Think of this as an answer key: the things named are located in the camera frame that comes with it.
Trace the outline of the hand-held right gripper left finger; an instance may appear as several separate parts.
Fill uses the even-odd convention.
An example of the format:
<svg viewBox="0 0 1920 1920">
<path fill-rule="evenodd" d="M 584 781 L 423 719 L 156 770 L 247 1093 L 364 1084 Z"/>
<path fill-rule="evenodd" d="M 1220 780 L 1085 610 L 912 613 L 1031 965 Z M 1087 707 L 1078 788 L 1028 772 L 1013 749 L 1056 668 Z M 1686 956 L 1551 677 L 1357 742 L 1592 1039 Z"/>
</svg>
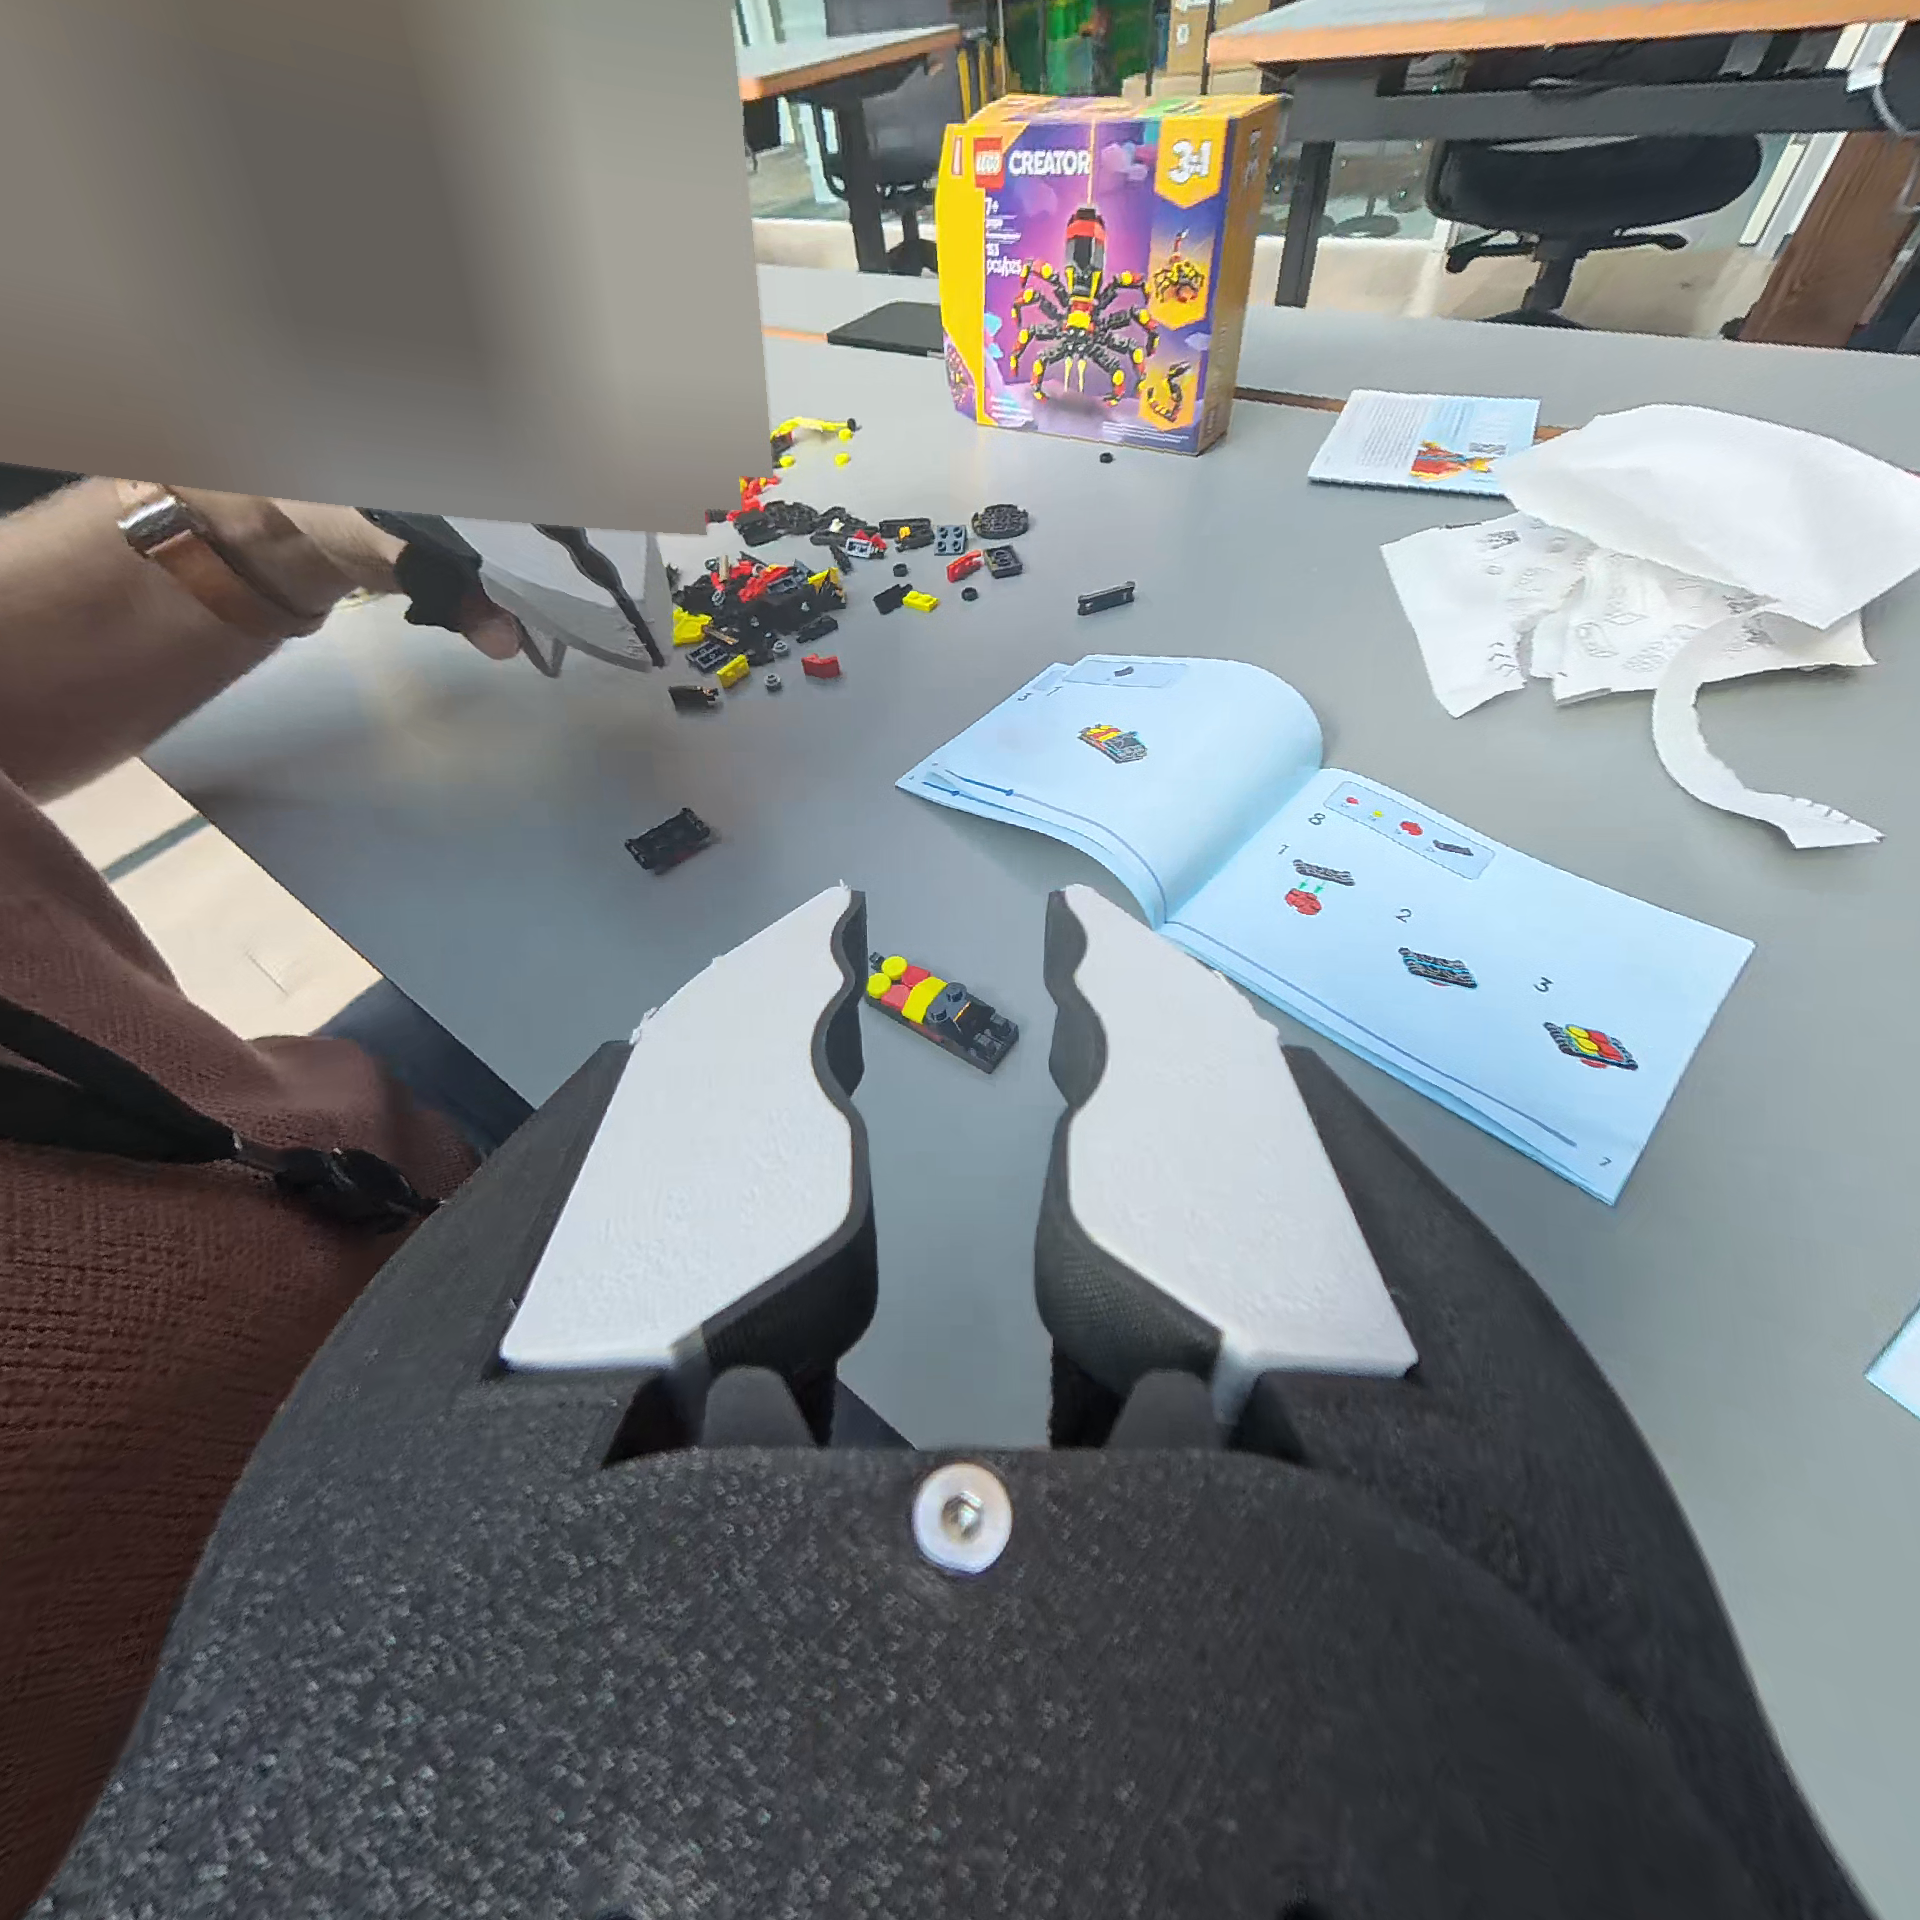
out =
<svg viewBox="0 0 1920 1920">
<path fill-rule="evenodd" d="M 641 1018 L 501 1337 L 510 1374 L 719 1369 L 727 1323 L 857 1252 L 863 962 L 866 900 L 838 881 Z"/>
</svg>

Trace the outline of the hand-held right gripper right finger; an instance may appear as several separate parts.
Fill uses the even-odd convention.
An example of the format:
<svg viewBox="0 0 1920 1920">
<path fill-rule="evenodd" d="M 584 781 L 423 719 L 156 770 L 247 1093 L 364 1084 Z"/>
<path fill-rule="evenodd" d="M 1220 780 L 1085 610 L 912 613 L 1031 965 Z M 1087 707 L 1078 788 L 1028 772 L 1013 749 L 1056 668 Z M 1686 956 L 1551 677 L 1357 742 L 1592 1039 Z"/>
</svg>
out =
<svg viewBox="0 0 1920 1920">
<path fill-rule="evenodd" d="M 1260 1378 L 1401 1380 L 1417 1349 L 1280 1033 L 1085 884 L 1047 898 L 1063 1097 L 1036 1237 L 1050 1355 L 1126 1398 L 1183 1374 L 1233 1423 Z"/>
</svg>

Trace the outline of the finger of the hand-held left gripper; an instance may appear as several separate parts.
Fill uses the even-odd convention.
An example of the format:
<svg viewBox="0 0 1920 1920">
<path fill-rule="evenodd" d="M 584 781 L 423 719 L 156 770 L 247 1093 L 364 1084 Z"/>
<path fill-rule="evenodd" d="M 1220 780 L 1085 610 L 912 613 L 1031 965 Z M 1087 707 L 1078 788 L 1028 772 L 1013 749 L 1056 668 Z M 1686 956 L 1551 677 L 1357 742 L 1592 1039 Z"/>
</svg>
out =
<svg viewBox="0 0 1920 1920">
<path fill-rule="evenodd" d="M 649 671 L 665 655 L 602 655 L 590 647 L 583 617 L 598 613 L 584 594 L 596 555 L 584 530 L 538 530 L 532 523 L 485 523 L 479 527 L 481 588 L 534 641 L 541 670 L 552 668 L 556 647 Z"/>
<path fill-rule="evenodd" d="M 584 527 L 596 575 L 583 591 L 601 610 L 583 614 L 590 647 L 602 655 L 669 653 L 669 580 L 655 535 Z"/>
</svg>

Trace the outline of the pile of toy bricks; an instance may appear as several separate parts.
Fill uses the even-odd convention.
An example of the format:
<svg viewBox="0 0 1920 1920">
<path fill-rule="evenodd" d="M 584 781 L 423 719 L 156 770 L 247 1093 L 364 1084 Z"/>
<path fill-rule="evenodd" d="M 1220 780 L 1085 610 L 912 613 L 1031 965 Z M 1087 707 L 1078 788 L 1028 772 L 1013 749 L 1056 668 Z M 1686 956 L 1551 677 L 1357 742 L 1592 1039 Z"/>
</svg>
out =
<svg viewBox="0 0 1920 1920">
<path fill-rule="evenodd" d="M 679 713 L 716 713 L 744 685 L 781 692 L 791 677 L 836 683 L 842 662 L 832 645 L 857 610 L 935 614 L 944 601 L 973 604 L 983 583 L 1023 573 L 1020 541 L 1032 533 L 1032 515 L 1015 501 L 933 518 L 817 507 L 794 494 L 789 474 L 800 446 L 824 442 L 833 467 L 848 467 L 854 435 L 854 419 L 781 420 L 769 471 L 740 478 L 735 505 L 705 515 L 705 530 L 730 547 L 693 567 L 666 564 L 681 662 L 666 697 Z"/>
</svg>

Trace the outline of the yellow red black brick assembly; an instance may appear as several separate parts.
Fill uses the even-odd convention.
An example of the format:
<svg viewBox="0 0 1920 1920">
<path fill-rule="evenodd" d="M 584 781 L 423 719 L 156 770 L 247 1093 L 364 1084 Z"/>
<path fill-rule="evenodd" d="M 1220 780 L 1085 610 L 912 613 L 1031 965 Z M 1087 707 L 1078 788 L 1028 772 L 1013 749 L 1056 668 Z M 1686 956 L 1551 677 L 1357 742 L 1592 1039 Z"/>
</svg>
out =
<svg viewBox="0 0 1920 1920">
<path fill-rule="evenodd" d="M 1020 1026 L 999 1009 L 898 954 L 871 954 L 863 1004 L 981 1073 L 994 1073 L 1020 1043 Z"/>
</svg>

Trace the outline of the person's left forearm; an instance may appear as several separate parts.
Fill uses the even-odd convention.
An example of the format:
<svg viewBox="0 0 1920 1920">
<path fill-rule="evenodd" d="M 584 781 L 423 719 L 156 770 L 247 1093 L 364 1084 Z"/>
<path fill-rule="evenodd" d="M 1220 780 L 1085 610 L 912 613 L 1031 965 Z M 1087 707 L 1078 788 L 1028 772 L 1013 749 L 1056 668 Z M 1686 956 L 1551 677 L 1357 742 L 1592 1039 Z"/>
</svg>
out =
<svg viewBox="0 0 1920 1920">
<path fill-rule="evenodd" d="M 34 501 L 1 523 L 4 778 L 36 799 L 87 785 L 326 614 L 271 598 L 207 525 L 140 557 L 108 478 Z"/>
</svg>

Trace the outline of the grey desk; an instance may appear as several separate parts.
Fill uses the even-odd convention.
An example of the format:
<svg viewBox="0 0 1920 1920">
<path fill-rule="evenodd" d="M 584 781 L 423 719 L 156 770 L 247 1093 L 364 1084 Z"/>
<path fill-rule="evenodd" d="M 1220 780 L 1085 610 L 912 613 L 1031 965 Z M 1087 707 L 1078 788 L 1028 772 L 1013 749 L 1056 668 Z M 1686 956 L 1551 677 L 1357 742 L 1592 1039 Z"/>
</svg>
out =
<svg viewBox="0 0 1920 1920">
<path fill-rule="evenodd" d="M 774 415 L 852 415 L 813 505 L 1032 515 L 1023 573 L 935 614 L 848 614 L 842 677 L 671 711 L 665 677 L 560 681 L 386 605 L 247 675 L 151 767 L 462 1045 L 544 1101 L 716 954 L 833 881 L 871 937 L 951 969 L 1023 1036 L 996 1074 L 879 1026 L 879 1305 L 852 1389 L 910 1443 L 1044 1435 L 1032 1237 L 1060 1109 L 1047 894 L 1073 847 L 895 790 L 1044 666 L 1210 655 L 1302 692 L 1334 765 L 1509 847 L 1752 939 L 1606 1207 L 1336 1050 L 1333 1067 L 1525 1261 L 1657 1452 L 1776 1734 L 1878 1915 L 1916 1915 L 1916 1420 L 1864 1380 L 1916 1305 L 1916 580 L 1864 613 L 1873 666 L 1702 692 L 1741 780 L 1884 838 L 1789 850 L 1663 774 L 1644 699 L 1431 697 L 1381 547 L 1480 503 L 1314 486 L 1327 415 L 1237 401 L 1205 458 L 978 429 L 929 358 L 830 347 L 878 279 L 761 270 Z M 1078 617 L 1073 596 L 1135 583 Z M 655 877 L 624 842 L 693 807 L 716 844 Z"/>
</svg>

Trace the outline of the person's left hand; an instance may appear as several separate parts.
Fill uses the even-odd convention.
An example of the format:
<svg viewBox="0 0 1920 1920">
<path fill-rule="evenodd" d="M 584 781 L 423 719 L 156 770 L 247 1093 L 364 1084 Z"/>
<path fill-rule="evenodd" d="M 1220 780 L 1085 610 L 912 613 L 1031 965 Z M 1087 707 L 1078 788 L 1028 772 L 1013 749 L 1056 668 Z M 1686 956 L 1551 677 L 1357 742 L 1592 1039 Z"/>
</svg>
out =
<svg viewBox="0 0 1920 1920">
<path fill-rule="evenodd" d="M 193 492 L 191 503 L 247 575 L 295 613 L 328 613 L 352 590 L 400 594 L 400 541 L 354 507 L 224 492 Z M 513 658 L 522 642 L 517 614 L 488 594 L 456 633 L 494 660 Z"/>
</svg>

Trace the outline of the open light blue instruction booklet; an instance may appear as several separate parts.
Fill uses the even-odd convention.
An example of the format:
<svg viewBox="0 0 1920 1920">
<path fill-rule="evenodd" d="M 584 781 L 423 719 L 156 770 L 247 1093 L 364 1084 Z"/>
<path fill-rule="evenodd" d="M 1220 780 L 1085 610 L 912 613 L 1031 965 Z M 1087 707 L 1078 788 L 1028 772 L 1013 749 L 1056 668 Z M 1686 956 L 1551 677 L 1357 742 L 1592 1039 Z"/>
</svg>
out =
<svg viewBox="0 0 1920 1920">
<path fill-rule="evenodd" d="M 1751 956 L 1326 765 L 1250 662 L 1053 662 L 898 788 L 1082 850 L 1188 956 L 1604 1205 Z"/>
</svg>

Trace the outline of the black office chair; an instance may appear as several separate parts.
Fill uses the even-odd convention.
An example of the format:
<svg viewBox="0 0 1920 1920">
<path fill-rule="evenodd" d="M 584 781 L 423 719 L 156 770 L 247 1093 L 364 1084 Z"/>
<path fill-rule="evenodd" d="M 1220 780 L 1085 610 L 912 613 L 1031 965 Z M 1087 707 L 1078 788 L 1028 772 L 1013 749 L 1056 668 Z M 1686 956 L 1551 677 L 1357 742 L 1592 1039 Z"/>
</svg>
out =
<svg viewBox="0 0 1920 1920">
<path fill-rule="evenodd" d="M 1439 221 L 1472 229 L 1446 247 L 1446 275 L 1496 257 L 1533 262 L 1519 307 L 1494 324 L 1578 329 L 1562 303 L 1581 258 L 1685 250 L 1674 225 L 1734 204 L 1760 165 L 1754 134 L 1445 139 L 1431 148 L 1424 201 Z"/>
<path fill-rule="evenodd" d="M 961 119 L 958 54 L 874 71 L 862 83 L 857 113 L 849 102 L 832 110 L 823 177 L 848 205 L 862 273 L 936 270 L 921 214 L 933 207 L 946 131 Z"/>
</svg>

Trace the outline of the wooden top background table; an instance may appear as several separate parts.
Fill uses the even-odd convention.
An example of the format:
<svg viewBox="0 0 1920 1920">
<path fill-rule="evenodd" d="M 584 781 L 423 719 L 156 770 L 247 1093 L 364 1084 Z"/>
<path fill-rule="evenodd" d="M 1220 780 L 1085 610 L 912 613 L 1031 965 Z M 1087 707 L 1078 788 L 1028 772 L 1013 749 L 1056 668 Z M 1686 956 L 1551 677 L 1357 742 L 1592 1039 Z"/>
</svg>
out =
<svg viewBox="0 0 1920 1920">
<path fill-rule="evenodd" d="M 1214 29 L 1298 150 L 1277 307 L 1305 307 L 1338 147 L 1916 134 L 1917 4 L 1274 4 Z"/>
<path fill-rule="evenodd" d="M 777 106 L 817 108 L 833 121 L 854 265 L 888 273 L 879 180 L 866 102 L 956 54 L 961 31 L 951 21 L 887 31 L 769 41 L 735 51 L 740 126 L 752 153 L 777 147 Z"/>
</svg>

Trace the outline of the crumpled white paper bag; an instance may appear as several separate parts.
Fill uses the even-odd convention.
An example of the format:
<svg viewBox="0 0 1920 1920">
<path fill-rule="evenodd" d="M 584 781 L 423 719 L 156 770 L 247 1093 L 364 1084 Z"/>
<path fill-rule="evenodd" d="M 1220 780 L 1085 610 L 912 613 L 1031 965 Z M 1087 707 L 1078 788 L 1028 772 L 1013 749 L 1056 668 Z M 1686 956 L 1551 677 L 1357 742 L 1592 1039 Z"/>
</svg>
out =
<svg viewBox="0 0 1920 1920">
<path fill-rule="evenodd" d="M 1526 681 L 1546 681 L 1558 703 L 1655 691 L 1700 633 L 1717 636 L 1705 681 L 1871 662 L 1861 614 L 1820 630 L 1754 591 L 1525 515 L 1410 535 L 1381 557 L 1450 716 Z"/>
</svg>

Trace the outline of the torn white paper strip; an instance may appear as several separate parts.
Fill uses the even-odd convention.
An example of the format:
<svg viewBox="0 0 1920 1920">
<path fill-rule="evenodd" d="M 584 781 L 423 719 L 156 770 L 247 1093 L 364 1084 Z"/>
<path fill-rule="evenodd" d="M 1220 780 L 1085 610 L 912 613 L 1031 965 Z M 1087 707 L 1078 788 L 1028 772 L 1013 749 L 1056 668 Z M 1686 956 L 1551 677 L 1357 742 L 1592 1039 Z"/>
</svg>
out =
<svg viewBox="0 0 1920 1920">
<path fill-rule="evenodd" d="M 1814 799 L 1746 787 L 1708 745 L 1696 695 L 1736 630 L 1734 619 L 1686 637 L 1665 662 L 1650 699 L 1650 741 L 1668 780 L 1693 799 L 1776 830 L 1796 850 L 1864 847 L 1878 827 Z"/>
</svg>

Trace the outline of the closed light blue instruction booklet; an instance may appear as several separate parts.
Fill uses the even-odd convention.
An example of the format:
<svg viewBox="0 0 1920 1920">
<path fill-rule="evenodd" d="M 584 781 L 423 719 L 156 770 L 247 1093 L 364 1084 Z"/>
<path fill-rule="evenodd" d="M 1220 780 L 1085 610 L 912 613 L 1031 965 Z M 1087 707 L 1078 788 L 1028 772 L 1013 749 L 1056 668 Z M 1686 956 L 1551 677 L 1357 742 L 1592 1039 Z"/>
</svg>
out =
<svg viewBox="0 0 1920 1920">
<path fill-rule="evenodd" d="M 1354 391 L 1308 467 L 1308 483 L 1426 495 L 1500 495 L 1496 468 L 1535 442 L 1540 403 Z"/>
</svg>

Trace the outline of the smooth white paper bag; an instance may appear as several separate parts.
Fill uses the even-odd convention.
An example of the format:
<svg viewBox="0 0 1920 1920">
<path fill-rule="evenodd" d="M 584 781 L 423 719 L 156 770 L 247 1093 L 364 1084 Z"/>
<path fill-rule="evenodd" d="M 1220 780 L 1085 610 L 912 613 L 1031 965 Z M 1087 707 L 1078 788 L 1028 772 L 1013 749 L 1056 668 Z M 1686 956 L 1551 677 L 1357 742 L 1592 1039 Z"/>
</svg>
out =
<svg viewBox="0 0 1920 1920">
<path fill-rule="evenodd" d="M 1653 403 L 1513 453 L 1494 476 L 1516 511 L 1821 630 L 1917 572 L 1916 474 L 1768 420 Z"/>
</svg>

